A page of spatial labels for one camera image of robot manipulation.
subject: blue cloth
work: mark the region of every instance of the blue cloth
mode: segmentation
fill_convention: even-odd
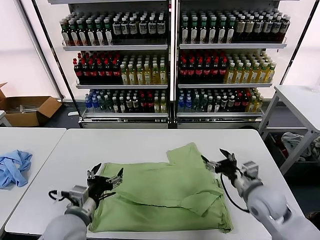
[[[26,185],[28,181],[21,172],[29,170],[31,157],[32,154],[19,150],[0,156],[0,188],[8,186],[11,182],[18,187]]]

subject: white table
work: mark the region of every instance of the white table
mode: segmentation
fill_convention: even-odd
[[[303,215],[283,176],[258,132],[252,129],[69,129],[62,137],[24,198],[5,226],[9,233],[41,235],[47,224],[63,215],[67,200],[54,202],[50,190],[69,190],[86,186],[87,170],[98,163],[167,162],[166,152],[190,142],[209,160],[224,159],[219,148],[226,149],[239,163],[252,160],[259,164],[263,183],[285,194],[288,204]],[[245,203],[227,178],[226,188],[240,206]],[[253,216],[226,200],[234,230],[176,232],[88,232],[95,239],[144,240],[270,240],[271,236]]]
[[[6,119],[6,112],[3,110],[0,110],[0,126],[4,125],[5,127],[11,127],[11,124]]]
[[[274,88],[276,92],[259,125],[258,131],[260,134],[263,134],[262,138],[264,139],[268,132],[277,130],[282,132],[283,130],[294,131],[292,127],[266,127],[272,111],[279,100],[283,101],[307,129],[307,133],[304,135],[302,141],[295,147],[280,167],[282,174],[285,174],[310,143],[320,135],[320,93],[313,92],[310,86],[278,85]]]
[[[17,149],[33,154],[30,169],[25,173],[28,183],[22,187],[11,185],[0,189],[0,236],[10,215],[65,132],[65,128],[0,127],[0,156]]]

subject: cardboard box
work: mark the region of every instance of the cardboard box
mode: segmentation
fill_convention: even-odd
[[[5,118],[13,127],[37,127],[45,124],[61,107],[62,103],[51,96],[13,96],[6,97],[1,91],[5,83],[0,83],[0,110],[6,112]],[[39,106],[34,112],[10,113],[10,110],[24,106]]]

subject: metal pole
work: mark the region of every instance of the metal pole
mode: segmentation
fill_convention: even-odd
[[[46,60],[44,52],[41,49],[41,46],[39,44],[39,41],[38,41],[37,36],[35,34],[35,31],[34,31],[32,25],[30,23],[30,20],[28,18],[28,15],[26,13],[26,10],[25,10],[21,0],[13,0],[13,1],[14,1],[14,4],[15,4],[15,6],[16,6],[19,14],[20,14],[20,17],[21,17],[21,19],[23,21],[25,29],[26,29],[29,37],[30,37],[30,40],[31,40],[31,42],[32,42],[32,44],[34,46],[34,49],[35,49],[40,61],[42,62],[44,70],[45,70],[46,74],[48,75],[55,92],[59,95],[59,98],[61,100],[64,99],[64,96],[62,95],[62,93],[61,93],[61,91],[60,91],[60,89],[58,87],[58,84],[56,82],[56,79],[55,79],[55,77],[54,77],[54,75],[53,75],[53,73],[52,73],[52,71],[51,71],[51,69],[49,67],[49,64],[48,64],[48,62]]]

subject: folded shirt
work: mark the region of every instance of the folded shirt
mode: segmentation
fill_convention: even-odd
[[[107,163],[102,176],[123,169],[123,182],[102,200],[92,232],[232,230],[223,189],[194,143],[168,151],[169,163]]]

